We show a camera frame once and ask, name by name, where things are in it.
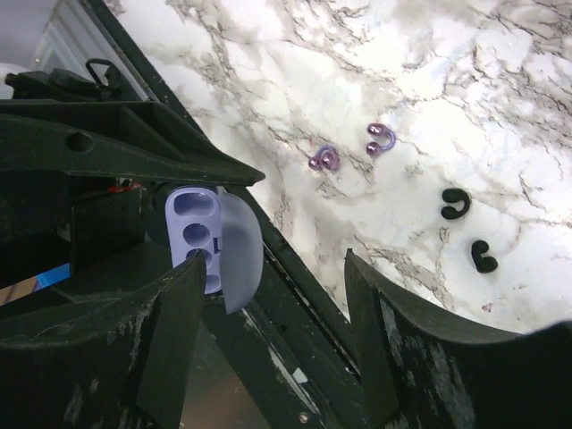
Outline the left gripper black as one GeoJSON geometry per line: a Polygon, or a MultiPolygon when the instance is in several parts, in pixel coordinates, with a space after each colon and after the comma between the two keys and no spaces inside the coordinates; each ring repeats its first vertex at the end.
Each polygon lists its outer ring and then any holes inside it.
{"type": "Polygon", "coordinates": [[[72,261],[69,236],[84,200],[138,235],[166,182],[252,186],[259,170],[216,148],[164,104],[129,99],[70,71],[7,72],[1,101],[1,285],[72,261]]]}

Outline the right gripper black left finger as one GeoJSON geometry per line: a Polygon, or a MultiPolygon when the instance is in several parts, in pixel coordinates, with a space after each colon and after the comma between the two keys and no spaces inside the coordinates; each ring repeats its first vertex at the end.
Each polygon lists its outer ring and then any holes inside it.
{"type": "Polygon", "coordinates": [[[113,290],[127,271],[104,265],[2,306],[2,427],[179,426],[206,261],[113,290]]]}

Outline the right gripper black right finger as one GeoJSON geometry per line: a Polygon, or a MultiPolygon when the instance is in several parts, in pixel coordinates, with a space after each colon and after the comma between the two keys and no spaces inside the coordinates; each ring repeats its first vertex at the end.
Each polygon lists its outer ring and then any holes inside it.
{"type": "Polygon", "coordinates": [[[527,334],[479,324],[352,252],[344,279],[372,427],[570,427],[570,322],[527,334]]]}

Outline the purple earbud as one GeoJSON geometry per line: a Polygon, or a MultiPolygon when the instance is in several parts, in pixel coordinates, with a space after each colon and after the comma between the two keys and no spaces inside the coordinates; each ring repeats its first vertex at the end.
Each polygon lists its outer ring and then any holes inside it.
{"type": "Polygon", "coordinates": [[[307,164],[314,171],[336,171],[340,167],[340,157],[334,146],[322,145],[308,159],[307,164]]]}
{"type": "Polygon", "coordinates": [[[371,141],[366,145],[366,152],[370,156],[378,156],[391,150],[397,140],[395,132],[388,126],[372,122],[366,127],[366,131],[371,137],[371,141]]]}

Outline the purple earbud charging case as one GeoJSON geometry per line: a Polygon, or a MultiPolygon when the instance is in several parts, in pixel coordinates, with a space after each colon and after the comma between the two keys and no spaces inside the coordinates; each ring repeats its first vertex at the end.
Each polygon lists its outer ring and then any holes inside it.
{"type": "Polygon", "coordinates": [[[244,308],[257,293],[263,273],[264,243],[254,211],[226,191],[180,187],[164,204],[172,264],[201,252],[206,261],[205,294],[223,294],[228,314],[244,308]]]}

